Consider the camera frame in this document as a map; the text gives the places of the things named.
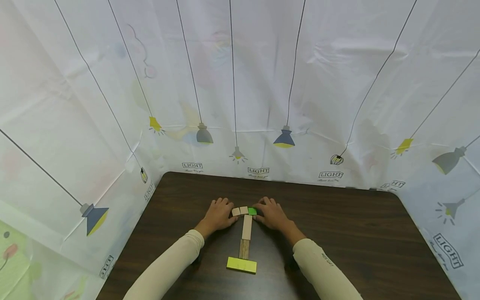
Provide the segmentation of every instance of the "hand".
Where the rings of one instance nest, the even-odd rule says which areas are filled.
[[[198,223],[195,230],[200,232],[204,240],[217,230],[225,229],[235,223],[239,217],[229,218],[230,211],[235,205],[227,198],[213,200],[205,217]]]
[[[264,216],[253,216],[253,219],[263,223],[270,229],[281,231],[283,227],[291,222],[283,212],[280,204],[276,203],[273,198],[263,197],[258,203],[254,204],[253,207],[264,214]]]
[[[264,214],[264,216],[253,216],[253,219],[270,229],[279,230],[287,238],[292,247],[299,240],[306,238],[300,229],[298,229],[297,225],[287,218],[282,207],[275,202],[275,199],[263,197],[258,203],[254,204],[253,207]]]

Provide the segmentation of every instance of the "green block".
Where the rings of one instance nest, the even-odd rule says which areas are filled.
[[[253,207],[249,207],[248,208],[248,214],[251,215],[251,216],[254,216],[257,214],[257,210]]]

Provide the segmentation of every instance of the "wooden tabletop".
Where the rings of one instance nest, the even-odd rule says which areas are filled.
[[[121,300],[137,277],[193,228],[210,202],[235,206],[268,196],[320,245],[364,300],[459,300],[400,200],[393,194],[284,182],[167,173],[133,231],[98,300]],[[285,270],[292,252],[255,221],[250,260],[257,274],[226,269],[237,257],[242,222],[212,235],[201,263],[187,268],[163,298],[181,300],[318,299],[300,271]]]

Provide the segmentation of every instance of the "enclosure backdrop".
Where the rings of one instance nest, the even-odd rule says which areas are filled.
[[[480,2],[0,2],[0,299],[94,299],[168,171],[398,195],[480,293]]]

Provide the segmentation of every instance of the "white sleeve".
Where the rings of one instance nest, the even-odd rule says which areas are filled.
[[[310,239],[293,246],[293,258],[322,300],[362,300],[353,284]]]
[[[159,300],[198,257],[203,236],[190,230],[159,256],[133,283],[123,300]]]

